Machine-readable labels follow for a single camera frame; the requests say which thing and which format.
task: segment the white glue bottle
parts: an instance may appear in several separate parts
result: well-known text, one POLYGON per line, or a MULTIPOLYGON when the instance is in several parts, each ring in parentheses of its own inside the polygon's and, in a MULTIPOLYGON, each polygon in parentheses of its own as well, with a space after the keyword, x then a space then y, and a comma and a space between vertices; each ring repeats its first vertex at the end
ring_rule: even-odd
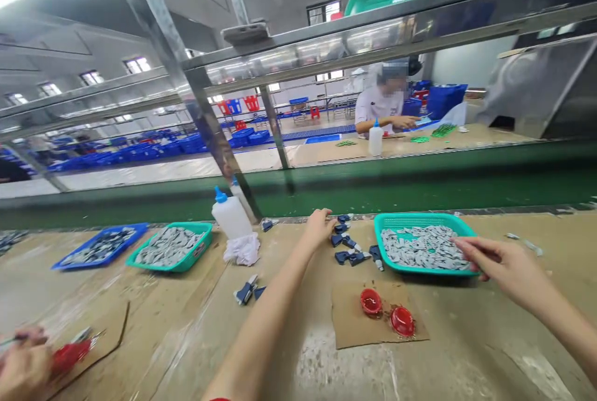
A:
POLYGON ((384 130, 379 127, 379 120, 375 119, 375 124, 369 130, 369 153, 371 155, 381 155, 381 142, 384 138, 384 130))
POLYGON ((211 209, 211 215, 228 239, 253 233, 249 217, 238 197, 228 197, 218 187, 216 187, 216 203, 211 209))

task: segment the work table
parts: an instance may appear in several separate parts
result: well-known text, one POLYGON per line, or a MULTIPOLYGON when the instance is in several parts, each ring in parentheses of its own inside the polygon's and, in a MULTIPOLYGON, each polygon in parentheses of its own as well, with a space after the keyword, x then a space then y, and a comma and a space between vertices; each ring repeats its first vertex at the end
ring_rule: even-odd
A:
MULTIPOLYGON (((349 231, 363 248, 375 243, 371 218, 353 221, 349 231)), ((592 271, 597 231, 591 228, 597 212, 462 219, 479 235, 503 239, 506 233, 515 233, 543 248, 542 265, 564 294, 597 320, 593 301, 597 279, 592 271)), ((107 268, 59 274, 50 266, 95 232, 31 234, 0 258, 0 280, 13 275, 22 282, 22 287, 16 281, 3 286, 2 304, 21 306, 3 319, 3 332, 38 318, 55 336, 74 321, 84 323, 90 315, 129 300, 120 348, 55 399, 198 400, 255 304, 251 300, 248 306, 239 306, 233 292, 255 273, 261 285, 271 281, 302 234, 302 220, 259 232, 261 259, 253 267, 226 265, 222 260, 226 241, 215 231, 211 247, 180 275, 126 267, 126 257, 136 246, 107 268), (27 289, 33 279, 35 284, 27 289)), ((310 263, 261 399, 594 398, 590 383, 564 348, 494 282, 401 278, 387 268, 378 271, 371 261, 340 266, 334 251, 326 243, 310 263), (332 287, 372 280, 406 284, 429 341, 336 350, 332 287)))
MULTIPOLYGON (((484 126, 482 124, 467 124, 467 133, 454 130, 444 138, 431 136, 438 126, 420 131, 405 132, 397 134, 396 137, 388 137, 382 140, 382 157, 400 157, 411 154, 427 154, 440 152, 445 149, 470 149, 496 144, 514 144, 536 141, 513 132, 503 131, 484 126), (429 137, 426 143, 414 143, 410 140, 413 137, 429 137)), ((304 144, 292 154, 290 162, 293 166, 311 165, 336 160, 351 160, 370 157, 369 142, 365 139, 350 138, 356 145, 336 146, 338 142, 325 142, 304 144)))

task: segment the blue bottle cap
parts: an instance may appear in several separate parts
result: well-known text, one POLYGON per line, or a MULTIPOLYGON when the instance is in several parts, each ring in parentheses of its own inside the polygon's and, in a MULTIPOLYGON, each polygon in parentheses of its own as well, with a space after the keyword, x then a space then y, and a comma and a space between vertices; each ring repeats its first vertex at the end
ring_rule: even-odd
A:
POLYGON ((224 203, 228 200, 228 196, 226 196, 222 191, 220 191, 219 187, 216 187, 216 202, 217 203, 224 203))

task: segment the white shirt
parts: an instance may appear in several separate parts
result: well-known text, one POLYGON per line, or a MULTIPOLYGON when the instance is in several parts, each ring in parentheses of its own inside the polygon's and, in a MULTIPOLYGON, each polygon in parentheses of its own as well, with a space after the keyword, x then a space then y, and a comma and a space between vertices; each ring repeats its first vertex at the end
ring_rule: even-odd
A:
POLYGON ((33 152, 41 152, 50 150, 50 143, 43 137, 33 136, 29 137, 29 147, 33 152))
MULTIPOLYGON (((354 112, 354 123, 360 123, 376 118, 400 115, 404 104, 404 93, 396 92, 390 96, 384 96, 378 86, 369 87, 361 92, 356 99, 356 110, 354 112)), ((384 131, 393 134, 392 124, 383 126, 384 131)))

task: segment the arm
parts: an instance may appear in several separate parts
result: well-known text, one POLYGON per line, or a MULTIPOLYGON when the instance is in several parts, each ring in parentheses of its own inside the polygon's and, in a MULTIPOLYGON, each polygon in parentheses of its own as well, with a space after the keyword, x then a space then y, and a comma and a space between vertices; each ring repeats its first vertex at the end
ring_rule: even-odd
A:
POLYGON ((552 332, 597 388, 597 330, 562 295, 535 257, 511 242, 461 237, 454 238, 454 243, 472 268, 483 271, 482 281, 494 279, 552 332))
MULTIPOLYGON (((415 121, 420 120, 419 117, 412 116, 389 116, 378 118, 380 126, 392 124, 396 129, 413 129, 417 127, 415 121)), ((375 120, 361 121, 355 124, 356 132, 358 134, 365 134, 369 132, 370 128, 375 124, 375 120)))
POLYGON ((325 221, 329 213, 328 209, 315 210, 309 217, 303 236, 251 310, 202 400, 257 399, 275 343, 311 256, 336 224, 335 220, 325 221))

